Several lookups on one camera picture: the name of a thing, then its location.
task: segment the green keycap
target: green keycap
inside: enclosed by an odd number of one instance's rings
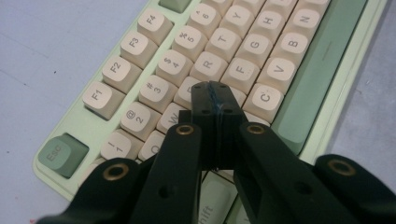
[[[84,144],[65,133],[50,139],[38,154],[38,160],[59,175],[69,178],[87,152]]]
[[[364,4],[361,0],[331,2],[271,126],[296,155],[309,135]]]
[[[160,6],[182,13],[191,0],[160,0]]]

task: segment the gray surface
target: gray surface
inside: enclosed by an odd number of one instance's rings
[[[0,0],[0,220],[29,223],[68,202],[32,159],[145,0]],[[373,41],[330,149],[396,191],[396,3]]]

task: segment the white table surface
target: white table surface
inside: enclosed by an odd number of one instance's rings
[[[0,221],[31,223],[69,202],[41,182],[40,145],[146,0],[0,0]],[[396,192],[396,2],[388,4],[329,151]]]

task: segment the green spacebar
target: green spacebar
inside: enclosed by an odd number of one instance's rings
[[[364,8],[363,0],[333,0],[305,54],[272,129],[299,154]]]

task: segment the green keyboard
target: green keyboard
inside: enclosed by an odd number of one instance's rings
[[[230,86],[250,121],[313,163],[385,4],[149,0],[37,151],[35,173],[71,200],[101,162],[148,159],[178,111],[191,109],[191,86],[209,80]],[[204,173],[199,223],[248,223],[233,171]]]

